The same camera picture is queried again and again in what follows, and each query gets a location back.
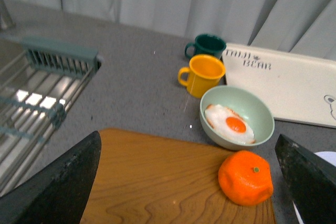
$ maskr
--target gray countertop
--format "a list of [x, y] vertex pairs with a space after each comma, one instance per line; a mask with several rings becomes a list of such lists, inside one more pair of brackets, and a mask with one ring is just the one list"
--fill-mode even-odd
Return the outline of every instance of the gray countertop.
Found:
[[[215, 145], [199, 119], [200, 99], [177, 82], [191, 40], [6, 0], [16, 27], [0, 36], [38, 35], [97, 48], [102, 66], [30, 169], [34, 174], [89, 133], [106, 127]], [[336, 129], [276, 121], [275, 132], [252, 151], [271, 164], [277, 223], [298, 223], [274, 151], [284, 134], [313, 152], [336, 151]]]

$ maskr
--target cutting board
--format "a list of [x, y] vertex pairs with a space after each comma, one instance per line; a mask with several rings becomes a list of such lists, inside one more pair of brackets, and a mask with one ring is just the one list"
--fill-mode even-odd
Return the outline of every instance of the cutting board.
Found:
[[227, 44], [226, 82], [262, 99], [275, 119], [336, 127], [336, 61]]
[[118, 129], [100, 136], [81, 223], [275, 223], [270, 199], [243, 207], [221, 191], [218, 169], [232, 151]]

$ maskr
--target curtain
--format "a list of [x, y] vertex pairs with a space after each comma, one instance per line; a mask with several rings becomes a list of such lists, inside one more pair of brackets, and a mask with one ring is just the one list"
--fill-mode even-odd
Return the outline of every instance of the curtain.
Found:
[[336, 60], [336, 0], [22, 0], [193, 39]]

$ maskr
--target white cutting board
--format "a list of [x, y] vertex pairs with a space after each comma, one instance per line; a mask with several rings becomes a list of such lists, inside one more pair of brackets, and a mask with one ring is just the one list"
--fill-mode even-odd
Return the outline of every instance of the white cutting board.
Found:
[[227, 44], [230, 86], [263, 100], [275, 119], [336, 127], [336, 61]]

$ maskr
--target egg white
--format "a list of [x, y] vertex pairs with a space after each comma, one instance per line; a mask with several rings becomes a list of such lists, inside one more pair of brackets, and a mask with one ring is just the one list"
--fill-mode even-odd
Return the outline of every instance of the egg white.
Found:
[[[206, 108], [204, 114], [210, 126], [224, 138], [240, 144], [252, 144], [255, 142], [254, 132], [251, 127], [232, 109], [221, 106], [220, 104], [211, 104]], [[228, 117], [240, 119], [245, 124], [246, 131], [244, 133], [240, 133], [232, 130], [226, 124], [226, 119]]]

